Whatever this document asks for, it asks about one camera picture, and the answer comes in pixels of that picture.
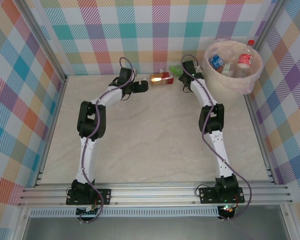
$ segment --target small box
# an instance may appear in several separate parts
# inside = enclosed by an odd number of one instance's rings
[[[173,83],[174,83],[174,76],[170,71],[151,74],[152,85],[173,84]]]

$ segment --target wire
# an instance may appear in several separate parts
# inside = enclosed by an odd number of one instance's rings
[[[132,63],[124,56],[120,57],[119,59],[119,63],[120,63],[120,66],[122,67],[122,64],[121,64],[121,61],[122,59],[126,60],[130,67],[131,67],[131,75],[130,75],[130,78],[128,81],[126,81],[126,83],[122,84],[121,86],[118,86],[118,87],[115,87],[115,88],[112,88],[112,89],[109,89],[107,91],[105,91],[95,102],[95,114],[96,114],[96,117],[97,117],[97,124],[96,124],[96,127],[95,129],[93,130],[93,132],[86,137],[86,140],[85,140],[85,143],[84,143],[84,147],[83,147],[83,150],[82,150],[82,158],[81,158],[81,169],[82,169],[82,174],[85,178],[85,180],[87,181],[87,183],[96,191],[96,193],[99,195],[100,199],[101,199],[101,205],[100,205],[100,208],[99,208],[99,211],[97,213],[97,215],[89,220],[89,221],[83,221],[81,216],[82,214],[79,215],[79,220],[82,222],[82,223],[86,223],[86,224],[89,224],[89,223],[92,223],[93,221],[95,221],[99,216],[100,214],[102,213],[102,210],[104,208],[104,204],[105,204],[105,201],[104,201],[104,197],[102,196],[102,194],[100,193],[100,191],[91,183],[91,181],[89,180],[89,178],[87,177],[87,174],[85,172],[85,153],[86,153],[86,150],[87,150],[87,146],[88,146],[88,141],[89,139],[98,131],[98,128],[100,126],[100,112],[99,112],[99,109],[98,109],[98,103],[101,101],[101,99],[107,95],[108,93],[112,92],[112,91],[115,91],[115,90],[118,90],[118,89],[121,89],[123,88],[124,86],[126,86],[128,83],[130,83],[133,78],[135,77],[135,73],[134,73],[134,68],[133,68],[133,65]]]
[[[182,92],[184,92],[185,94],[192,93],[192,91],[191,91],[191,90],[190,90],[190,91],[185,91],[185,88],[186,88],[186,86],[183,86],[183,88],[182,88]]]
[[[210,148],[210,150],[234,173],[234,174],[236,174],[239,178],[241,178],[246,184],[247,184],[247,186],[248,186],[248,188],[249,188],[249,200],[248,200],[248,203],[246,204],[246,206],[244,207],[244,209],[239,213],[239,214],[237,214],[236,216],[234,216],[233,218],[231,218],[231,221],[232,220],[234,220],[234,219],[237,219],[238,217],[240,217],[246,210],[247,210],[247,208],[249,207],[249,205],[250,205],[250,203],[251,203],[251,200],[252,200],[252,189],[251,189],[251,186],[250,186],[250,183],[243,177],[243,176],[241,176],[236,170],[234,170],[231,166],[230,166],[230,164],[229,163],[227,163],[226,162],[226,160],[225,159],[223,159],[221,156],[220,156],[220,154],[219,153],[217,153],[216,152],[216,150],[214,150],[214,148],[206,141],[206,139],[205,139],[205,129],[206,129],[206,126],[207,126],[207,122],[208,122],[208,119],[209,119],[209,116],[211,115],[211,113],[212,113],[212,111],[213,111],[213,109],[214,109],[214,103],[213,103],[213,101],[212,101],[212,98],[211,98],[211,96],[210,96],[210,94],[208,93],[208,91],[207,91],[207,89],[205,88],[205,86],[196,78],[196,77],[194,77],[192,74],[190,74],[190,73],[188,73],[187,72],[187,70],[185,69],[185,67],[183,66],[183,59],[185,58],[185,57],[187,57],[187,56],[189,56],[189,57],[192,57],[192,58],[194,58],[195,59],[195,61],[196,61],[196,65],[197,66],[199,66],[199,62],[198,62],[198,59],[195,57],[195,56],[193,56],[193,55],[191,55],[191,54],[186,54],[186,55],[183,55],[183,57],[181,58],[181,67],[182,67],[182,70],[187,74],[187,75],[189,75],[191,78],[193,78],[200,86],[201,86],[201,88],[203,88],[203,90],[204,90],[204,92],[205,92],[205,94],[207,95],[207,97],[208,97],[208,99],[209,99],[209,102],[211,103],[211,108],[210,108],[210,110],[209,110],[209,112],[208,112],[208,115],[207,115],[207,118],[205,119],[205,121],[204,121],[204,124],[203,124],[203,128],[202,128],[202,139],[203,139],[203,141],[204,141],[204,143]]]
[[[234,197],[235,197],[235,201],[236,201],[236,205],[235,205],[235,208],[237,209],[239,206],[238,206],[238,204],[239,204],[239,200],[238,200],[238,197],[237,197],[237,195],[234,195]]]
[[[69,196],[68,190],[69,190],[70,188],[71,188],[71,187],[68,187],[68,188],[65,190],[65,194],[66,194],[67,196]]]
[[[196,189],[194,190],[194,194],[195,194],[197,197],[200,197],[200,196],[197,194],[197,190],[198,190],[198,188],[199,188],[200,186],[206,186],[206,187],[210,188],[210,186],[205,185],[205,184],[200,184],[199,186],[197,186]]]
[[[126,99],[120,99],[120,101],[127,101],[130,98],[131,94]]]

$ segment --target plastic bucket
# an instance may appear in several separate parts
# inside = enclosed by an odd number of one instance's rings
[[[249,69],[249,76],[244,78],[233,78],[218,73],[209,64],[209,58],[215,54],[226,51],[229,47],[233,49],[235,57],[238,59],[247,45],[229,40],[215,42],[205,51],[202,62],[206,86],[213,98],[218,103],[224,105],[224,109],[226,111],[233,108],[240,96],[250,94],[252,92],[255,86],[255,81],[259,79],[264,68],[264,64],[259,53],[253,50],[253,62]]]

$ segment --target marble floor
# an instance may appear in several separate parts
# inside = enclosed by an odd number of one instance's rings
[[[71,183],[80,158],[77,121],[82,101],[102,94],[115,75],[68,80],[41,183]],[[149,75],[138,75],[136,81]],[[149,86],[107,111],[106,132],[95,160],[95,181],[214,181],[216,160],[198,127],[200,105],[182,83]],[[248,180],[268,175],[244,97],[225,113],[223,138],[231,166]]]

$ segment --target gray floor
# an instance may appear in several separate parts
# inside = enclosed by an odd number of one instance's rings
[[[288,240],[280,206],[250,206],[238,219],[216,217],[31,218],[24,240]]]

